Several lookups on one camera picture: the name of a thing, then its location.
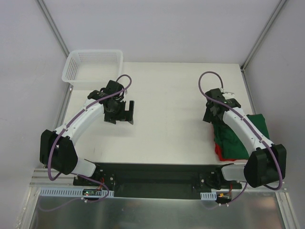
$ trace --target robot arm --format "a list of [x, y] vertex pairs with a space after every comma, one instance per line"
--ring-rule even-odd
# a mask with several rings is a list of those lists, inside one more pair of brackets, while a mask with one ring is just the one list
[[105, 122], [116, 124], [116, 121], [127, 121], [133, 124], [134, 101], [130, 101], [129, 111], [125, 111], [126, 102], [122, 101], [124, 93], [102, 100], [102, 98], [122, 89], [121, 84], [110, 80], [106, 88], [102, 88], [100, 91], [95, 90], [88, 95], [88, 99], [73, 118], [54, 131], [45, 130], [41, 135], [40, 161], [45, 165], [48, 164], [52, 145], [60, 133], [64, 131], [56, 143], [51, 168], [66, 175], [74, 173], [91, 177], [97, 171], [96, 165], [78, 158], [74, 146], [82, 133], [103, 113], [105, 114]]
[[206, 95], [228, 105], [231, 109], [208, 100], [203, 120], [209, 123], [228, 125], [241, 140], [249, 154], [245, 166], [230, 164], [222, 168], [225, 180], [246, 180], [252, 187], [278, 181], [279, 174], [268, 148], [275, 155], [282, 178], [284, 178], [286, 149], [283, 145], [275, 145], [265, 137], [248, 119], [240, 104], [233, 98], [225, 98], [224, 93], [219, 88], [208, 91]]

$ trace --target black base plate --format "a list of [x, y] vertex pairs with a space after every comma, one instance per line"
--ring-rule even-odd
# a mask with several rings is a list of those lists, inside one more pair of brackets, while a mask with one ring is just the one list
[[[96, 163], [95, 179], [103, 180], [115, 197], [200, 199], [211, 189], [241, 189], [241, 184], [226, 181], [217, 165], [159, 165]], [[75, 186], [98, 186], [86, 179], [74, 179]]]

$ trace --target white table surface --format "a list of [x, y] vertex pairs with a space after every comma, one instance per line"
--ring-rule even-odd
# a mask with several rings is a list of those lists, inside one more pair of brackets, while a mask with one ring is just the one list
[[[224, 90], [234, 92], [245, 113], [252, 114], [238, 64], [125, 62], [123, 73], [132, 77], [125, 100], [135, 101], [134, 125], [113, 125], [102, 116], [76, 143], [78, 157], [111, 163], [223, 164], [214, 151], [213, 127], [202, 121], [206, 99], [199, 92], [198, 78], [205, 71], [219, 73]], [[120, 83], [126, 86], [128, 80]], [[203, 91], [216, 87], [217, 76], [202, 79]], [[65, 120], [91, 91], [72, 91]]]

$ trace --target red cloth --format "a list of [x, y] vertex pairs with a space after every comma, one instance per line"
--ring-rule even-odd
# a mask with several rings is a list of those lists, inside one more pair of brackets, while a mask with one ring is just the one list
[[225, 158], [223, 158], [223, 150], [216, 143], [215, 143], [215, 153], [217, 154], [220, 161], [236, 161], [237, 160], [237, 159], [225, 159]]

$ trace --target green cloth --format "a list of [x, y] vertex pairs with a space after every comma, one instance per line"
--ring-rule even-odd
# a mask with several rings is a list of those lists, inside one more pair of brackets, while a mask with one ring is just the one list
[[[248, 115], [250, 121], [256, 128], [269, 139], [269, 133], [262, 114]], [[234, 131], [227, 125], [213, 124], [214, 141], [220, 146], [224, 159], [248, 159], [246, 148], [239, 140]]]

